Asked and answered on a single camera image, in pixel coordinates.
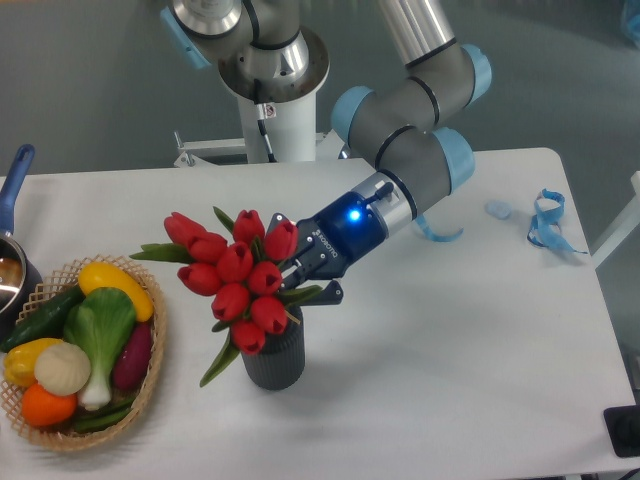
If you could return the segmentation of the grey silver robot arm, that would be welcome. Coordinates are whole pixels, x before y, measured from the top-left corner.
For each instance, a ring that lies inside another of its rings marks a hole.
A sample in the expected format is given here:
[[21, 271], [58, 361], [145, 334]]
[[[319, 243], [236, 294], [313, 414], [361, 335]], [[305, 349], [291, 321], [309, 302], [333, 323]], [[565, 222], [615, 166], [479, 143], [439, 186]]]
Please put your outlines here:
[[[298, 222], [279, 291], [287, 303], [339, 303], [351, 265], [474, 172], [469, 144], [445, 122], [489, 88], [487, 57], [458, 43], [436, 1], [382, 1], [379, 10], [407, 77], [388, 94], [354, 87], [336, 102], [333, 131], [373, 173]], [[198, 68], [215, 66], [236, 97], [250, 162], [315, 158], [316, 94], [329, 58], [301, 24], [298, 2], [171, 1], [161, 18], [179, 51]]]

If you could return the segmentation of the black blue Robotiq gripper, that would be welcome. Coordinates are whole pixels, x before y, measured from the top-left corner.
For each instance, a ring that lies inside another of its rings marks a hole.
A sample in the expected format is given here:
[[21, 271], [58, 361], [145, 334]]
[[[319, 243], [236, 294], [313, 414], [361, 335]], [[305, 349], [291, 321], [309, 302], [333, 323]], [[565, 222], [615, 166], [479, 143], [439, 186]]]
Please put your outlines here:
[[296, 235], [298, 245], [285, 262], [292, 272], [284, 287], [292, 289], [308, 280], [331, 280], [301, 305], [339, 305], [344, 291], [336, 279], [356, 261], [380, 245], [388, 228], [377, 208], [385, 195], [377, 190], [369, 197], [349, 191], [314, 216], [295, 223], [282, 213], [274, 213], [267, 234]]

